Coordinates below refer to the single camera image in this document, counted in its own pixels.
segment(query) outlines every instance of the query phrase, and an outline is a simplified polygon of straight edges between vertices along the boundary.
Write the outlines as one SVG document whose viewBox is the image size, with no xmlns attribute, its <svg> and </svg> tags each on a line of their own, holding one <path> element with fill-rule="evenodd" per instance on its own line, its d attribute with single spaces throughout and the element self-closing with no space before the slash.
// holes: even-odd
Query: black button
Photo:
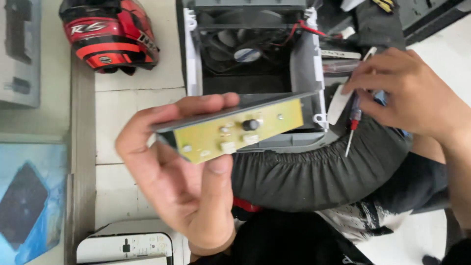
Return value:
<svg viewBox="0 0 471 265">
<path fill-rule="evenodd" d="M 246 120 L 242 123 L 244 131 L 255 131 L 260 127 L 260 123 L 257 120 Z"/>
</svg>

